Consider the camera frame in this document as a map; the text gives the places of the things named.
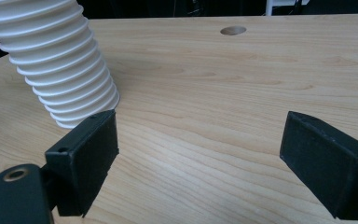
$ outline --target screw hole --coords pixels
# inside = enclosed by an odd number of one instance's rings
[[[28,175],[28,170],[25,168],[19,168],[19,169],[12,170],[12,171],[8,172],[4,176],[4,180],[6,182],[12,182],[12,181],[19,180],[19,179],[25,177],[26,175]]]
[[[240,35],[246,31],[243,26],[229,26],[220,31],[222,35]]]
[[[63,153],[63,152],[66,152],[68,150],[69,150],[68,147],[60,147],[57,151],[60,152],[60,153]]]

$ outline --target wood grain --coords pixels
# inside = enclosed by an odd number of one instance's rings
[[[220,30],[240,25],[241,35]],[[117,83],[120,155],[86,218],[56,223],[335,220],[279,159],[289,110],[358,139],[358,15],[91,21]],[[0,172],[55,125],[0,59]]]

